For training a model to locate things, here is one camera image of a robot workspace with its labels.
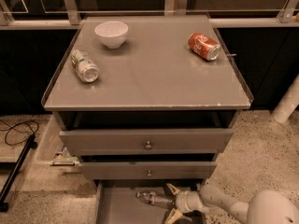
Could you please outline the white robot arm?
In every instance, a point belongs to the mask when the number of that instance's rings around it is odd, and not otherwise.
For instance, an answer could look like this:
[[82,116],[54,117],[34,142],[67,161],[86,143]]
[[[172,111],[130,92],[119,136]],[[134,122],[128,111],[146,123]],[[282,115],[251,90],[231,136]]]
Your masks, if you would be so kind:
[[259,191],[249,203],[243,203],[210,184],[198,191],[182,191],[170,183],[167,186],[175,195],[176,207],[170,211],[165,224],[174,224],[192,211],[208,214],[217,208],[224,210],[240,224],[299,224],[298,208],[273,190]]

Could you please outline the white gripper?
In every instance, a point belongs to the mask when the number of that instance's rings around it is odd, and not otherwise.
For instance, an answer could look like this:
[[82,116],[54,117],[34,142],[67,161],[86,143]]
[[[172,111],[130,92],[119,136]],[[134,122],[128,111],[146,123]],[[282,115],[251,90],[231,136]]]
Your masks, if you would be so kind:
[[200,195],[197,191],[180,191],[180,189],[178,189],[171,183],[167,183],[166,185],[173,195],[177,195],[176,207],[178,209],[173,208],[170,211],[164,224],[174,224],[183,216],[182,213],[190,213],[192,211],[206,211],[206,206],[204,205],[204,202],[200,198]]

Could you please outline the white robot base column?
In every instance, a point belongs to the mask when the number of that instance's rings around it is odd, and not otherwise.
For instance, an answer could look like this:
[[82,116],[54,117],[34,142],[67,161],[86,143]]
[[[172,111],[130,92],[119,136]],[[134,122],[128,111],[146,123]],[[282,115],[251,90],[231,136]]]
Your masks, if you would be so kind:
[[299,106],[299,75],[279,101],[272,112],[272,116],[277,122],[283,123],[290,117],[297,106]]

